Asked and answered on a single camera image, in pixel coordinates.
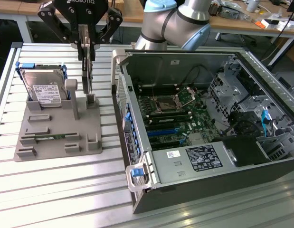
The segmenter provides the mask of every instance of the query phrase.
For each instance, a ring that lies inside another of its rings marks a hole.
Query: wooden desk
[[[139,0],[123,0],[123,23],[122,26],[126,27],[141,27],[143,20],[143,9]],[[238,5],[242,7],[242,11],[253,19],[257,19],[260,15],[257,13],[250,13],[246,11],[246,5],[243,2],[236,1]],[[24,42],[33,42],[31,32],[28,27],[28,21],[41,21],[37,12],[39,9],[39,3],[24,3],[19,0],[0,0],[0,19],[11,19],[18,23],[22,38]],[[286,12],[286,9],[275,6],[269,1],[262,0],[262,6],[266,7],[272,13],[277,13],[279,9],[282,10],[283,17],[287,17],[290,13]],[[67,23],[64,18],[61,18],[62,22]],[[101,20],[99,25],[104,25],[105,21]],[[211,17],[211,32],[217,32],[217,39],[221,34],[241,34],[251,36],[269,36],[277,37],[280,31],[277,29],[261,29],[254,23],[225,19],[221,17]],[[291,45],[294,41],[294,30],[287,30],[282,33],[280,37],[288,38],[285,44],[282,46],[278,54],[273,58],[269,65],[277,60],[277,58]]]
[[[21,1],[18,0],[0,0],[0,13],[18,14]]]

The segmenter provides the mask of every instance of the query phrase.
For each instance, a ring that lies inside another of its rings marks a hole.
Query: desk leg
[[[28,20],[26,16],[19,16],[17,18],[17,24],[24,43],[34,43],[31,30],[28,26]]]
[[[267,68],[269,70],[272,70],[277,62],[287,53],[287,51],[294,45],[294,37],[289,38],[286,43],[281,47],[281,49],[278,51],[278,53],[273,57],[273,59],[268,64]]]
[[[217,36],[215,37],[216,41],[219,41],[221,39],[222,33],[218,32]]]

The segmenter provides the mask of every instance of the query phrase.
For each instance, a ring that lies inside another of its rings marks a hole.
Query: power supply label
[[[189,148],[186,152],[196,172],[223,167],[212,145]]]

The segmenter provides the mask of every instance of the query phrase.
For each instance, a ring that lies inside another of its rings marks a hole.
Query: robotic arm
[[[211,0],[185,0],[177,7],[175,0],[147,0],[142,33],[135,49],[167,49],[167,41],[184,50],[195,50],[210,32],[208,9]]]
[[[57,17],[58,10],[68,22],[67,28]],[[99,32],[95,26],[105,13],[107,24]],[[110,37],[123,21],[119,10],[108,7],[107,0],[52,0],[42,4],[39,17],[53,30],[63,43],[77,48],[78,59],[82,61],[82,82],[85,94],[92,91],[92,61],[100,44],[109,42]]]

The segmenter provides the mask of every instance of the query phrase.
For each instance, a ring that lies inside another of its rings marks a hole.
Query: hard drive
[[[60,107],[68,100],[65,88],[66,67],[63,65],[23,64],[17,72],[23,81],[30,101],[38,101],[41,107]]]

